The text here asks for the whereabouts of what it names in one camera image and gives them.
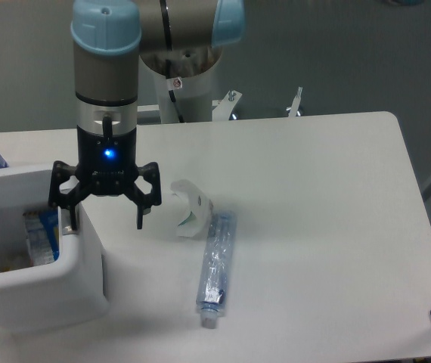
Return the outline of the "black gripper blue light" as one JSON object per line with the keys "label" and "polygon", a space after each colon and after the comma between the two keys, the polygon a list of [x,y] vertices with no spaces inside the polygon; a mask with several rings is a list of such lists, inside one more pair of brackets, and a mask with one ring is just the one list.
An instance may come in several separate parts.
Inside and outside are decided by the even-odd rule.
{"label": "black gripper blue light", "polygon": [[[153,206],[162,203],[160,169],[156,162],[138,167],[135,163],[137,131],[104,138],[103,135],[77,129],[77,166],[56,160],[52,166],[48,205],[69,212],[71,228],[79,230],[76,207],[90,194],[96,196],[119,196],[124,194],[137,206],[137,229],[143,227],[144,215]],[[67,193],[60,187],[74,176],[78,183]],[[144,193],[137,185],[142,178],[150,185]]]}

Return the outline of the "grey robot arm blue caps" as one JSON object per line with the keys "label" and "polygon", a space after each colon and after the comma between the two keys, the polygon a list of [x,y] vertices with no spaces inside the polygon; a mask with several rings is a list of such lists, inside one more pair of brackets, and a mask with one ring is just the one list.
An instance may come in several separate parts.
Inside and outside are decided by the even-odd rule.
{"label": "grey robot arm blue caps", "polygon": [[123,195],[138,218],[162,202],[159,166],[135,162],[140,57],[158,57],[164,77],[177,79],[177,53],[238,42],[245,22],[242,1],[74,2],[78,163],[54,163],[48,198],[74,231],[90,195]]}

